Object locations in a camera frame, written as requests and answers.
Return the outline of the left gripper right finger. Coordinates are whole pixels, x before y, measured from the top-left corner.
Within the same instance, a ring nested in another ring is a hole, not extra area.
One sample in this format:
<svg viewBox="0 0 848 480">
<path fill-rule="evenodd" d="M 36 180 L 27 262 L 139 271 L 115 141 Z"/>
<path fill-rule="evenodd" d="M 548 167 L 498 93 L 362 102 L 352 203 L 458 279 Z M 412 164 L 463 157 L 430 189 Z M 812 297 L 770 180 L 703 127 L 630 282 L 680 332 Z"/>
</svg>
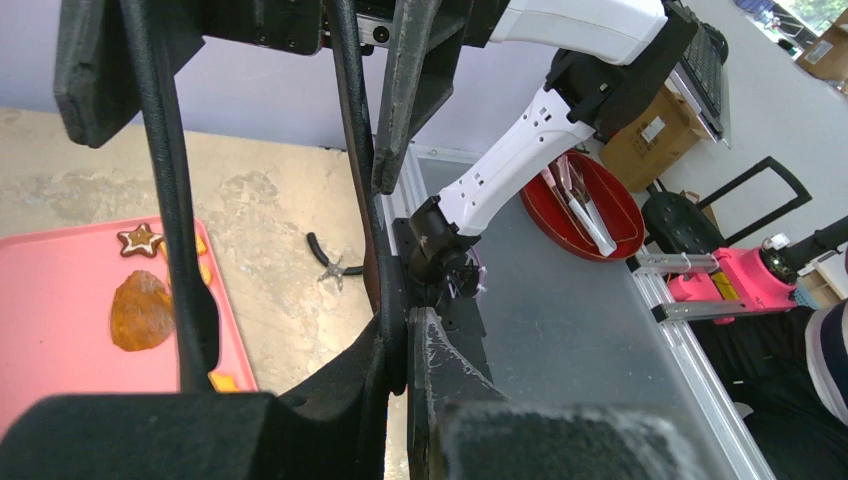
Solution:
<svg viewBox="0 0 848 480">
<path fill-rule="evenodd" d="M 413 479 L 706 479 L 702 443 L 652 408 L 516 402 L 450 342 L 440 317 L 408 318 Z"/>
</svg>

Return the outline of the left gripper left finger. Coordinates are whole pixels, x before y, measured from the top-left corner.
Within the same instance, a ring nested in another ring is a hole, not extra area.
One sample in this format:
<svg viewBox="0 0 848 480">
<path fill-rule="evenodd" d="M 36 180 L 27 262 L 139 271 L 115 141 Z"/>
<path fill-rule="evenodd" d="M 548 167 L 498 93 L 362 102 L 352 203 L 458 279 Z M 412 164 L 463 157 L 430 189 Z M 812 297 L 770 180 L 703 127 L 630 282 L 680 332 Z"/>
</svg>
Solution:
<svg viewBox="0 0 848 480">
<path fill-rule="evenodd" d="M 371 321 L 283 395 L 63 395 L 1 443 L 5 479 L 378 479 L 388 387 Z"/>
</svg>

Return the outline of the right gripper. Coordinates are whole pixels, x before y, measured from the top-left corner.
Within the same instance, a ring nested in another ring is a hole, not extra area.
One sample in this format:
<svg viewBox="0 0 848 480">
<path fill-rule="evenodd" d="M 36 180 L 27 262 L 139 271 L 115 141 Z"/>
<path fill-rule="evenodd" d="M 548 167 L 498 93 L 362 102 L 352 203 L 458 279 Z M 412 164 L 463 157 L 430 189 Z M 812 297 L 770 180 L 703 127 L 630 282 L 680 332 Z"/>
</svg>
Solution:
<svg viewBox="0 0 848 480">
<path fill-rule="evenodd" d="M 177 73 L 209 37 L 311 56 L 330 43 L 330 1 L 150 1 L 146 24 L 167 72 Z M 344 1 L 342 31 L 387 49 L 371 185 L 390 194 L 409 141 L 453 91 L 464 46 L 482 47 L 503 1 Z M 53 93 L 69 138 L 103 146 L 139 113 L 131 42 L 117 1 L 60 6 Z"/>
</svg>

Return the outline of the metal tongs black tips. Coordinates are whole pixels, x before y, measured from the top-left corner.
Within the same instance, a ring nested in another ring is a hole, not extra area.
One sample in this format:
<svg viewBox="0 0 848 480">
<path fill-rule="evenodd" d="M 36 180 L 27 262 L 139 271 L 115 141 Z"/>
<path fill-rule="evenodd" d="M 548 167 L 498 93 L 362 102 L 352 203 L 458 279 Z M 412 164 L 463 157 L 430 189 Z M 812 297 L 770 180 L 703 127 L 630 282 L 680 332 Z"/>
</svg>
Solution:
<svg viewBox="0 0 848 480">
<path fill-rule="evenodd" d="M 121 5 L 140 89 L 141 111 L 164 224 L 174 287 L 180 381 L 187 390 L 210 388 L 218 356 L 218 309 L 203 283 L 194 245 L 201 216 L 224 251 L 224 277 L 235 290 L 235 310 L 261 387 L 282 394 L 314 377 L 351 345 L 372 318 L 368 290 L 331 292 L 317 277 L 305 240 L 309 221 L 325 216 L 338 241 L 362 233 L 377 242 L 374 197 L 367 193 L 367 117 L 362 61 L 353 44 L 354 13 L 341 1 L 328 13 L 333 59 L 351 172 L 343 157 L 314 148 L 275 146 L 231 138 L 197 144 L 186 137 L 159 18 L 172 4 Z M 187 150 L 208 157 L 201 195 L 191 194 Z"/>
</svg>

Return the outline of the pink serving tray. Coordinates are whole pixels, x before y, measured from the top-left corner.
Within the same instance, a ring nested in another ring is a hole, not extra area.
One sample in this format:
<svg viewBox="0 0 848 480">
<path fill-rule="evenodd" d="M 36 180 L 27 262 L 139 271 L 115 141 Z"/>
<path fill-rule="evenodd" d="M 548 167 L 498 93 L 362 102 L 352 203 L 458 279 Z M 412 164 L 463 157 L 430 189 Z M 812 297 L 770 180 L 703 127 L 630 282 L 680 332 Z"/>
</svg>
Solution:
<svg viewBox="0 0 848 480">
<path fill-rule="evenodd" d="M 173 393 L 174 337 L 154 349 L 113 344 L 116 289 L 137 270 L 168 277 L 162 255 L 123 257 L 117 235 L 142 219 L 14 235 L 1 241 L 1 429 L 45 397 Z"/>
</svg>

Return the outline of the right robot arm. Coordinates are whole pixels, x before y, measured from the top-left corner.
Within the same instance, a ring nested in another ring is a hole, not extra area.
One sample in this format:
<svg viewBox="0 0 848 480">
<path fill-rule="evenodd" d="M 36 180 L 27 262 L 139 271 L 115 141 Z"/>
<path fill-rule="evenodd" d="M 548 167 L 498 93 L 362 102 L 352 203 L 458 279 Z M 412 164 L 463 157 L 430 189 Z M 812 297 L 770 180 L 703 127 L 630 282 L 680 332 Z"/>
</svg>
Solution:
<svg viewBox="0 0 848 480">
<path fill-rule="evenodd" d="M 531 103 L 462 177 L 411 218 L 411 272 L 459 267 L 515 193 L 560 154 L 636 119 L 699 28 L 676 1 L 65 1 L 54 96 L 69 138 L 103 146 L 144 119 L 168 234 L 192 216 L 175 74 L 208 37 L 336 56 L 364 196 L 390 194 L 409 140 L 450 97 L 464 46 L 510 41 L 556 54 Z"/>
</svg>

